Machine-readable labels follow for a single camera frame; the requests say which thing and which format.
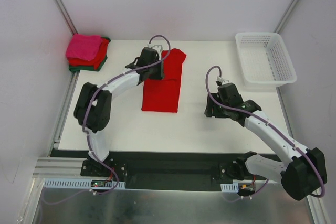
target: green folded shirt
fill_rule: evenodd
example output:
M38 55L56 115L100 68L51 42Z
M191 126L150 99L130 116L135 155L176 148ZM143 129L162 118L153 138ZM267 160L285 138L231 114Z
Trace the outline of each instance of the green folded shirt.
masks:
M105 56L105 58L103 59L103 61L99 64L98 68L95 69L94 66L83 66L83 65L79 65L79 66L72 66L72 65L69 65L69 70L71 72L76 72L76 71L79 71L79 70L88 70L88 71L96 71L98 72L102 66L104 65L105 61L107 60L107 55Z

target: pink cloth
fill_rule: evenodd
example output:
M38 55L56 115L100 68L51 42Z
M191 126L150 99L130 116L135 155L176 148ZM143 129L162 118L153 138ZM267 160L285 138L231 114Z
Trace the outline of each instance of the pink cloth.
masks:
M100 36L97 35L85 36L75 34L68 45L65 55L68 59L93 60L97 55L101 42Z

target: wall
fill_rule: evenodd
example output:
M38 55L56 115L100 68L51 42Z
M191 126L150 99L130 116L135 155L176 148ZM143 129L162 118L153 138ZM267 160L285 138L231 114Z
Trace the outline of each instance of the wall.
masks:
M281 88L293 134L327 162L324 203L336 222L336 0L302 0L281 34L298 81Z
M63 0L79 33L112 39L234 41L273 31L291 0Z
M53 0L0 0L0 223L17 223L70 77L71 34Z

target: white plastic basket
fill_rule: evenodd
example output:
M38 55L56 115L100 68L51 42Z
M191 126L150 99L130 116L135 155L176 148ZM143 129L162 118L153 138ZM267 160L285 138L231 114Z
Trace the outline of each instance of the white plastic basket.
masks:
M246 87L274 88L297 80L279 34L239 33L236 42Z

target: tabletop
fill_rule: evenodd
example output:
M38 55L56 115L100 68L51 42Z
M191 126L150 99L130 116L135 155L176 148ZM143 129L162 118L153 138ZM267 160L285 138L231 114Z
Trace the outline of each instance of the tabletop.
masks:
M125 65L140 55L147 41L112 41L105 65L99 72L81 71L73 93L60 138L60 150L88 150L81 126L73 116L84 83L105 82L120 74ZM254 100L277 127L287 133L276 89L252 92L243 85L235 42L171 41L172 48L187 54L183 63L179 111L177 113L141 111L143 84L133 87L112 101L111 118L104 129L111 151L188 152L188 153L257 153L274 152L256 135L230 119L204 115L207 92L205 75L219 65L223 78L233 82L244 101ZM209 77L209 87L217 92L218 72Z

